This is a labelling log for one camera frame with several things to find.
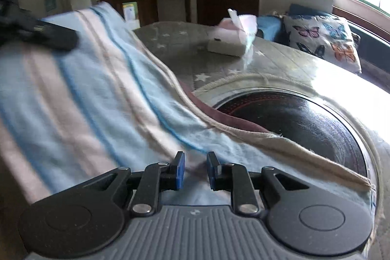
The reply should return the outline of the blue bench sofa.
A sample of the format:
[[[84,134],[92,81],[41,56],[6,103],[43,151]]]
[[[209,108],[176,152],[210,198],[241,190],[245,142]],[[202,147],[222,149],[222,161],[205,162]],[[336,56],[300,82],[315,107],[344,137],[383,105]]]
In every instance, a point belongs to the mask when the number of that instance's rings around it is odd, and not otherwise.
[[[389,73],[389,42],[344,17],[290,5],[286,14],[257,17],[258,34],[354,74]]]

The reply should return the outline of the butterfly print pillow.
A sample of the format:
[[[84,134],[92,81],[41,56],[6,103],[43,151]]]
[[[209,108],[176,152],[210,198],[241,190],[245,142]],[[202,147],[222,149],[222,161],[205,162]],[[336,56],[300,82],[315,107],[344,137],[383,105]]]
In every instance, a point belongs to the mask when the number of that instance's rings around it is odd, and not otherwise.
[[[289,45],[354,74],[361,73],[355,41],[347,20],[334,16],[283,17]]]

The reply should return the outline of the blue striped knit garment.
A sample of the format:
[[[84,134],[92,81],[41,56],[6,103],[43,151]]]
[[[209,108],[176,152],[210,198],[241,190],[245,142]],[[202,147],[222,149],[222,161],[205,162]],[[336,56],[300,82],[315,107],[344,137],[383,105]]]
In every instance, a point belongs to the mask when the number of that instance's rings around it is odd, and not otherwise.
[[[222,162],[251,171],[274,166],[373,206],[375,189],[366,177],[185,91],[106,3],[49,21],[76,31],[74,49],[20,41],[1,46],[1,159],[28,202],[183,151],[188,187],[168,202],[224,203],[205,183],[203,165],[212,151]]]

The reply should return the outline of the tissue box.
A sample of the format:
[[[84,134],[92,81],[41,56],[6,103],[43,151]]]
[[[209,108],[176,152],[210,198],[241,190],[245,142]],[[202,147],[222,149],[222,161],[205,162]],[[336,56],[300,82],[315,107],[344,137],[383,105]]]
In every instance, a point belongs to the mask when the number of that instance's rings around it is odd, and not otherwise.
[[[233,9],[227,12],[229,18],[223,19],[208,33],[207,50],[240,58],[249,51],[256,38],[257,17],[251,14],[238,15]]]

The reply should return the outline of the dark round turntable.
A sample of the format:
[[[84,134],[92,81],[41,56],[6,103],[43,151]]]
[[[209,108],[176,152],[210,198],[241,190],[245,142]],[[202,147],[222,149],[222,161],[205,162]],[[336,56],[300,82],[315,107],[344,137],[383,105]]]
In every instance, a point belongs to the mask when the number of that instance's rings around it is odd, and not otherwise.
[[[308,150],[367,175],[364,153],[352,129],[333,112],[306,97],[282,91],[235,94],[215,109],[281,135]]]

